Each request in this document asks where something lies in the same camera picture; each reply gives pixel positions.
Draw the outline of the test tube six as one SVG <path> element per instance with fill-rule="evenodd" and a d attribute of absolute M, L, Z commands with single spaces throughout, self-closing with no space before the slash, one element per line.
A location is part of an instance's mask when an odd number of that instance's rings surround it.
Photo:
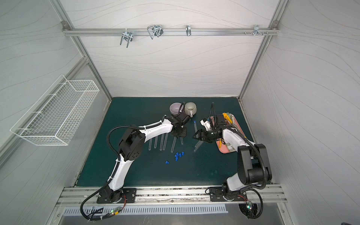
<path fill-rule="evenodd" d="M 173 142 L 172 142 L 172 146 L 171 146 L 171 153 L 173 153 L 173 151 L 174 151 L 176 142 L 177 142 L 177 137 L 174 137 Z"/>

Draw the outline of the green table mat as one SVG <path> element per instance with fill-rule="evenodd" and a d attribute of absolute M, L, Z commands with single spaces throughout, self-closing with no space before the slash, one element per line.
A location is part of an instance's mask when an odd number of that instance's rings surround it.
<path fill-rule="evenodd" d="M 186 186 L 186 185 L 220 185 L 228 177 L 237 172 L 237 153 L 223 154 L 215 143 L 204 143 L 194 152 L 197 140 L 193 121 L 197 129 L 200 121 L 210 115 L 210 107 L 214 106 L 216 114 L 231 113 L 236 118 L 248 139 L 252 139 L 246 124 L 238 99 L 235 97 L 115 97 L 109 106 L 101 128 L 92 146 L 81 175 L 77 181 L 80 187 L 103 186 L 111 175 L 115 165 L 116 155 L 107 144 L 107 134 L 117 126 L 141 126 L 159 121 L 164 115 L 169 115 L 172 103 L 194 102 L 197 113 L 186 124 L 187 135 L 184 144 L 177 140 L 173 153 L 171 146 L 173 136 L 169 136 L 165 151 L 160 151 L 160 140 L 157 148 L 149 151 L 149 143 L 138 159 L 131 165 L 125 179 L 125 186 Z M 112 132 L 111 144 L 117 147 L 126 128 Z"/>

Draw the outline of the test tube eight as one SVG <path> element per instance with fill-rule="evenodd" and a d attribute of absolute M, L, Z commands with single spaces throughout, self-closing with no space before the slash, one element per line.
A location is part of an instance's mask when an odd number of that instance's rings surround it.
<path fill-rule="evenodd" d="M 196 123 L 196 121 L 193 121 L 193 124 L 194 124 L 194 130 L 195 130 L 195 132 L 198 130 L 197 129 L 197 123 Z"/>

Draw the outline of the test tube five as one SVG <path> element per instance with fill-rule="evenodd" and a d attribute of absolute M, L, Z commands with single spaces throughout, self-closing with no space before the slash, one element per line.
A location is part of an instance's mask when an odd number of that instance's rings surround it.
<path fill-rule="evenodd" d="M 163 142 L 163 151 L 165 151 L 166 146 L 167 146 L 167 140 L 168 140 L 168 133 L 166 133 L 165 137 L 164 137 L 164 142 Z"/>

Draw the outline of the test tube three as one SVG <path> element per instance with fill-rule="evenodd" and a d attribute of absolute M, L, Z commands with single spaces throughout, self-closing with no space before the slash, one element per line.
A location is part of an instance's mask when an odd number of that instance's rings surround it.
<path fill-rule="evenodd" d="M 158 136 L 155 137 L 154 149 L 157 148 L 157 145 L 158 145 Z"/>

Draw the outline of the aluminium cross bar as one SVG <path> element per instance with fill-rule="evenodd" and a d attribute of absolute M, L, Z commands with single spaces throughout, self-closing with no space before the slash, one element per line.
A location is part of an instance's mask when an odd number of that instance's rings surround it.
<path fill-rule="evenodd" d="M 245 36 L 244 32 L 250 32 L 253 28 L 193 28 L 191 27 L 191 36 Z M 267 31 L 267 36 L 278 35 L 280 30 L 260 28 L 261 31 Z M 134 37 L 149 37 L 146 28 L 134 29 L 70 29 L 63 30 L 68 37 L 106 37 L 121 36 L 123 32 L 128 31 Z M 186 37 L 185 28 L 163 28 L 163 37 Z"/>

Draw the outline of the grey ribbed mug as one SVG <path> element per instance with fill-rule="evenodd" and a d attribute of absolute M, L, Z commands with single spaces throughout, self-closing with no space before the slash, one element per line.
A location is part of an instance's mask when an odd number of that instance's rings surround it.
<path fill-rule="evenodd" d="M 187 102 L 185 104 L 184 112 L 190 118 L 193 118 L 194 115 L 197 113 L 197 105 L 194 102 Z"/>

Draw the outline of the pink tray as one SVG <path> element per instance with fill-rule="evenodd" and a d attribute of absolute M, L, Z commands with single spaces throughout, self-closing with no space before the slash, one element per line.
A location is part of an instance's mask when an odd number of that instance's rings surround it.
<path fill-rule="evenodd" d="M 226 112 L 226 113 L 231 117 L 232 122 L 233 122 L 232 125 L 234 125 L 236 127 L 236 129 L 245 136 L 243 130 L 241 129 L 241 127 L 240 127 L 239 123 L 237 122 L 236 118 L 234 117 L 234 115 L 229 112 Z M 217 140 L 216 144 L 218 146 L 219 151 L 223 154 L 227 154 L 227 153 L 236 151 L 236 149 L 229 142 L 227 142 L 225 140 Z"/>

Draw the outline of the test tube two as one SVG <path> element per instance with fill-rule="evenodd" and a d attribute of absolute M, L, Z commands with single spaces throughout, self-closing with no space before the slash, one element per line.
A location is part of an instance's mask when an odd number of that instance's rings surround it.
<path fill-rule="evenodd" d="M 152 150 L 152 139 L 149 140 L 149 147 L 148 150 L 151 151 Z"/>

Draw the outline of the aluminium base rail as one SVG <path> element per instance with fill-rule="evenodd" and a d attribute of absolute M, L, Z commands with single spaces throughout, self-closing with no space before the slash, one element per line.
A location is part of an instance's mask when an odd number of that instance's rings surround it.
<path fill-rule="evenodd" d="M 208 204 L 210 196 L 205 194 L 208 186 L 153 186 L 153 187 L 125 187 L 136 188 L 135 202 L 132 205 L 167 205 L 167 204 Z M 66 187 L 63 189 L 55 206 L 80 206 L 80 204 L 93 194 L 98 187 Z M 278 184 L 268 185 L 258 190 L 263 203 L 287 203 L 287 197 Z M 247 200 L 259 203 L 260 198 L 254 191 L 245 192 Z"/>

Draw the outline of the test tube ten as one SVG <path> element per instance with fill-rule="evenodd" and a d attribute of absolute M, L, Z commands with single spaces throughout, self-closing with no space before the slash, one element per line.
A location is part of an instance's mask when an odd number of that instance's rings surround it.
<path fill-rule="evenodd" d="M 195 145 L 195 149 L 194 149 L 194 152 L 196 152 L 200 146 L 203 144 L 203 141 L 199 141 L 196 145 Z"/>

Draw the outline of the test tube four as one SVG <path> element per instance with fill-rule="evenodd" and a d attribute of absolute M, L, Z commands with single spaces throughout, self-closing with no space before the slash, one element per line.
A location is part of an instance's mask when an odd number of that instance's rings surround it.
<path fill-rule="evenodd" d="M 163 143 L 164 143 L 164 134 L 161 135 L 160 146 L 159 146 L 160 151 L 163 150 Z"/>

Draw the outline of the purple bowl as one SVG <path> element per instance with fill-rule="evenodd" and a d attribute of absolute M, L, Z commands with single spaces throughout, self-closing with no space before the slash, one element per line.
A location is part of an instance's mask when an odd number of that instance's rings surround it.
<path fill-rule="evenodd" d="M 172 115 L 177 115 L 184 110 L 184 107 L 185 107 L 184 102 L 183 103 L 176 102 L 170 105 L 169 110 Z"/>

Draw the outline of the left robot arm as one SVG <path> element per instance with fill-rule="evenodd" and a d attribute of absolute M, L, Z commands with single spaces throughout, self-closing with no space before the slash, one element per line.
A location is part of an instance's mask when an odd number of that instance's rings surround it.
<path fill-rule="evenodd" d="M 114 169 L 107 179 L 106 184 L 87 197 L 85 201 L 98 195 L 97 204 L 118 203 L 125 201 L 126 193 L 123 190 L 124 182 L 132 163 L 138 159 L 143 151 L 144 144 L 160 135 L 172 134 L 174 137 L 185 137 L 187 128 L 185 124 L 190 121 L 190 116 L 184 112 L 166 116 L 156 123 L 143 126 L 117 126 L 109 131 L 106 141 L 110 149 L 116 154 L 117 159 Z M 120 128 L 126 128 L 119 147 L 115 149 L 111 142 L 111 134 Z"/>

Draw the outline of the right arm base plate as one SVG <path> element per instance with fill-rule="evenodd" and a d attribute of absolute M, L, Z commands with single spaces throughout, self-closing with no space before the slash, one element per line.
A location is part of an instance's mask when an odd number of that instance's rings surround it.
<path fill-rule="evenodd" d="M 239 191 L 230 191 L 225 187 L 208 187 L 205 194 L 211 202 L 246 202 L 247 195 Z"/>

